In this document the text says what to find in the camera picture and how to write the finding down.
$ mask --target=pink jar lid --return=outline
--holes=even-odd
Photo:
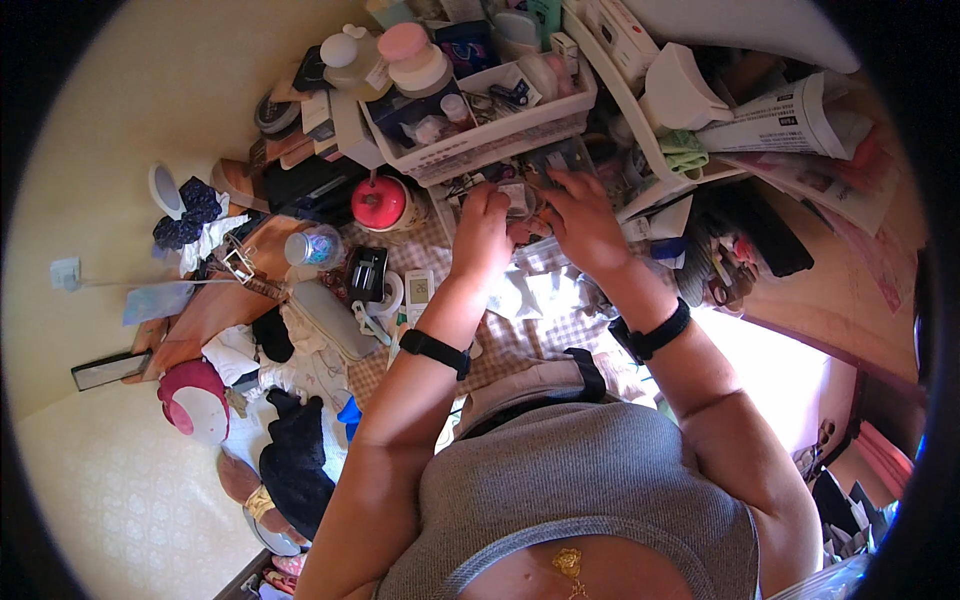
[[[430,43],[418,23],[398,23],[376,42],[376,49],[387,62],[409,59]]]

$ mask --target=gold pendant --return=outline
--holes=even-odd
[[[563,548],[557,553],[557,556],[553,557],[553,565],[556,566],[564,576],[573,580],[573,590],[566,600],[573,600],[577,596],[583,596],[589,600],[584,585],[580,583],[578,579],[578,577],[580,577],[581,556],[580,550],[576,548]]]

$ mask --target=black arm band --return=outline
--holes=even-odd
[[[422,354],[457,372],[457,381],[463,381],[470,372],[469,348],[461,352],[422,331],[410,329],[400,338],[400,347],[411,354]]]
[[[684,299],[677,298],[677,310],[659,327],[646,335],[637,331],[630,334],[630,350],[640,360],[648,361],[653,358],[654,352],[672,342],[689,324],[690,307]]]

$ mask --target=brown plush toy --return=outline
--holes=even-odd
[[[239,504],[247,507],[256,522],[264,529],[275,534],[286,534],[294,543],[304,545],[307,539],[297,533],[297,530],[280,514],[270,500],[267,489],[260,484],[250,465],[227,456],[224,452],[217,457],[217,474],[220,476],[220,485],[224,492]]]

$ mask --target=gray knit top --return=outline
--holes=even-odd
[[[521,548],[609,535],[646,545],[693,597],[758,597],[746,505],[697,469],[680,430],[625,402],[528,412],[441,451],[420,480],[420,536],[373,597],[446,600]]]

